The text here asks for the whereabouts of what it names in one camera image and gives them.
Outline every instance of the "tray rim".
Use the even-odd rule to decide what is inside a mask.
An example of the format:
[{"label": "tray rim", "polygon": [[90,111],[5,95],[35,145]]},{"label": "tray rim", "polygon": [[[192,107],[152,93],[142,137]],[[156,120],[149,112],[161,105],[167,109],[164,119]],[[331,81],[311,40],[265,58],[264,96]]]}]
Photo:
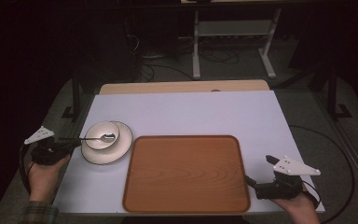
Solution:
[{"label": "tray rim", "polygon": [[[194,212],[152,212],[152,211],[143,211],[143,212],[137,212],[137,211],[132,211],[131,209],[129,209],[129,207],[125,204],[125,200],[126,200],[126,196],[127,196],[127,186],[129,185],[129,178],[130,178],[130,169],[133,163],[133,157],[134,157],[134,151],[136,149],[136,144],[139,141],[142,141],[143,139],[149,139],[149,138],[215,138],[215,137],[224,137],[224,138],[228,138],[231,139],[235,142],[235,144],[237,145],[236,149],[238,150],[239,156],[240,156],[240,164],[241,164],[241,173],[243,175],[243,185],[245,187],[245,195],[247,198],[247,206],[243,209],[243,211],[236,211],[236,212],[211,212],[211,213],[200,213],[197,211]],[[246,182],[246,173],[245,173],[245,168],[244,168],[244,164],[243,164],[243,159],[242,159],[242,154],[241,154],[241,147],[240,147],[240,142],[238,141],[238,139],[231,135],[231,134],[195,134],[195,135],[142,135],[137,137],[132,144],[132,150],[131,150],[131,158],[130,158],[130,163],[129,163],[129,167],[128,167],[128,171],[127,171],[127,175],[126,175],[126,184],[124,187],[124,193],[123,193],[123,199],[122,199],[122,206],[123,208],[132,214],[164,214],[164,215],[175,215],[175,214],[179,214],[179,215],[185,215],[185,214],[189,214],[189,215],[241,215],[241,214],[245,214],[251,207],[251,199],[250,199],[250,194],[249,194],[249,188],[248,188],[248,184]]]}]

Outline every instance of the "plaid sleeve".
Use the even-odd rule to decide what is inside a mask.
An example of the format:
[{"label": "plaid sleeve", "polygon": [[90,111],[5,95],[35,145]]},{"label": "plaid sleeve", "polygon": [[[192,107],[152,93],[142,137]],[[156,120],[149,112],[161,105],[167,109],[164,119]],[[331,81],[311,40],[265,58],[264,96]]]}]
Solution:
[{"label": "plaid sleeve", "polygon": [[22,215],[20,224],[56,223],[58,208],[41,202],[29,202]]}]

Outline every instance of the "brown tray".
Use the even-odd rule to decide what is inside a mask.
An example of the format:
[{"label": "brown tray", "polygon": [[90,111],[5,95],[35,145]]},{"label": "brown tray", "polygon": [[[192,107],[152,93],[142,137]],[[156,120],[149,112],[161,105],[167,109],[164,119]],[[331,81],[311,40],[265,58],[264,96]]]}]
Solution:
[{"label": "brown tray", "polygon": [[137,138],[123,207],[132,213],[245,213],[250,200],[238,140],[230,135]]}]

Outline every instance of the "human hand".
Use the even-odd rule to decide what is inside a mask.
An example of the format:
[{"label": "human hand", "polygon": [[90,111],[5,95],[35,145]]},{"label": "human hand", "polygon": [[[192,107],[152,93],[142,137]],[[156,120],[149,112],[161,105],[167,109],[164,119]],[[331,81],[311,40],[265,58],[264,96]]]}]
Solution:
[{"label": "human hand", "polygon": [[31,187],[29,201],[50,203],[55,190],[60,169],[69,161],[70,156],[57,161],[53,165],[39,165],[34,163],[28,174]]},{"label": "human hand", "polygon": [[321,223],[316,214],[313,202],[305,194],[300,193],[293,199],[271,199],[290,216],[295,224]]}]

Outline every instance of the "metal spoon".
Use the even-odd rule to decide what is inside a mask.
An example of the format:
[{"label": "metal spoon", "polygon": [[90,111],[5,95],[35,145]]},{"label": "metal spoon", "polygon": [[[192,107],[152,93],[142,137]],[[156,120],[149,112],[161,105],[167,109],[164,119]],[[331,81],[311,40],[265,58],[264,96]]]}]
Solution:
[{"label": "metal spoon", "polygon": [[78,140],[100,140],[103,141],[105,143],[110,143],[115,141],[116,136],[113,133],[106,133],[104,135],[102,135],[99,138],[60,138],[61,140],[74,140],[74,139],[78,139]]}]

